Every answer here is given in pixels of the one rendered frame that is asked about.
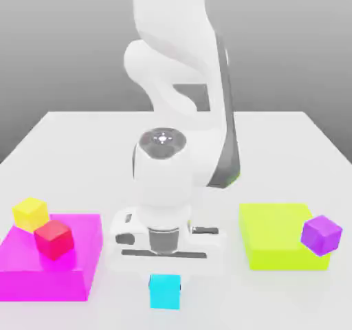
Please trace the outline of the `large magenta box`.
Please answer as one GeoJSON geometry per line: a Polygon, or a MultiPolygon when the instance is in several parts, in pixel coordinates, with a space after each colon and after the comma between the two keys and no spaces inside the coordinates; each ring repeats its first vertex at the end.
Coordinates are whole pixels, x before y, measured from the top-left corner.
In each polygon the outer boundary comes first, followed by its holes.
{"type": "Polygon", "coordinates": [[[34,235],[12,226],[0,244],[0,301],[86,301],[102,250],[99,214],[51,214],[69,226],[74,249],[55,261],[34,235]]]}

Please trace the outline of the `small cyan cube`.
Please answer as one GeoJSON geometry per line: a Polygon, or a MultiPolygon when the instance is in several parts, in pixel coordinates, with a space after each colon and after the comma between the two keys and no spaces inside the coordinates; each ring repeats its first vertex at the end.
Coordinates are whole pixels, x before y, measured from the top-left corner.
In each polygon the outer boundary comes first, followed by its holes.
{"type": "Polygon", "coordinates": [[[181,280],[176,274],[152,274],[148,283],[150,307],[179,310],[181,280]]]}

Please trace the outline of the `small red cube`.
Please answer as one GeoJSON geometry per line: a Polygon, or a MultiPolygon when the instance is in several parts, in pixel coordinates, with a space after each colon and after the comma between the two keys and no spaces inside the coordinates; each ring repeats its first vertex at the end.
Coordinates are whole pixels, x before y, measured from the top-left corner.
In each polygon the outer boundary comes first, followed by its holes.
{"type": "Polygon", "coordinates": [[[74,248],[72,229],[59,220],[49,220],[37,228],[34,240],[38,251],[53,261],[74,248]]]}

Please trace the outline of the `large lime box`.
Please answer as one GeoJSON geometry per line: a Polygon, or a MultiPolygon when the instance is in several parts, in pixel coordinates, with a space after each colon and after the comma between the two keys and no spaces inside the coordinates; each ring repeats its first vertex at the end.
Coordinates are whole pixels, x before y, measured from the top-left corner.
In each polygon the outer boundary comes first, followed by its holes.
{"type": "Polygon", "coordinates": [[[313,217],[304,203],[241,203],[239,228],[249,268],[256,271],[323,271],[330,255],[317,256],[300,241],[313,217]]]}

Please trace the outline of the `small purple cube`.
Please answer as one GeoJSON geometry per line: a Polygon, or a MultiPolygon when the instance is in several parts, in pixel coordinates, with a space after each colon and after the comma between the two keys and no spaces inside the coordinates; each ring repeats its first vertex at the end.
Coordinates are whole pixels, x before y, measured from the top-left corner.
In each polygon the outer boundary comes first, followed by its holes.
{"type": "Polygon", "coordinates": [[[300,242],[317,256],[338,249],[342,228],[324,215],[314,217],[303,225],[300,242]]]}

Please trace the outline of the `small yellow cube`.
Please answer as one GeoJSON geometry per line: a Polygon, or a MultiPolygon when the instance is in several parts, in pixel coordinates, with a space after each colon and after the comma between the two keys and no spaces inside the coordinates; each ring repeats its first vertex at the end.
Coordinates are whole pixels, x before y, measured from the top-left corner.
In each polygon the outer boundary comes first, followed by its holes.
{"type": "Polygon", "coordinates": [[[49,220],[47,204],[33,197],[28,197],[12,208],[15,226],[29,233],[44,226],[49,220]]]}

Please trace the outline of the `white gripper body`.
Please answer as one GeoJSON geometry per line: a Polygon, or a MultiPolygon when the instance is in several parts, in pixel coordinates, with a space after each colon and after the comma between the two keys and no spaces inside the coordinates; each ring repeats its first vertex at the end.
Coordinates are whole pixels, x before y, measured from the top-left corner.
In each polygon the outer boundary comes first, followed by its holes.
{"type": "Polygon", "coordinates": [[[225,247],[197,245],[160,255],[139,245],[107,246],[107,267],[117,272],[214,276],[225,269],[225,247]]]}

